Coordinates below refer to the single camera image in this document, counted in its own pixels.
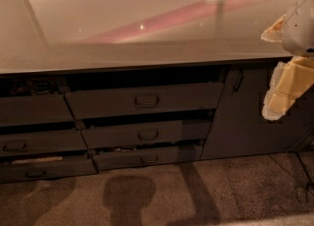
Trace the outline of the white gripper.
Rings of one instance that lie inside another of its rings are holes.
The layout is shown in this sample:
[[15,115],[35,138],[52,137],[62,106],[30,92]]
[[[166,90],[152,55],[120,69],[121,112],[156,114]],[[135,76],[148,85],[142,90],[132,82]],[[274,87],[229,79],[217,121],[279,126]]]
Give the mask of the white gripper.
[[298,55],[278,63],[264,98],[262,116],[277,121],[314,85],[314,59],[308,58],[314,56],[314,0],[295,0],[286,15],[263,31],[261,39],[283,41],[284,50]]

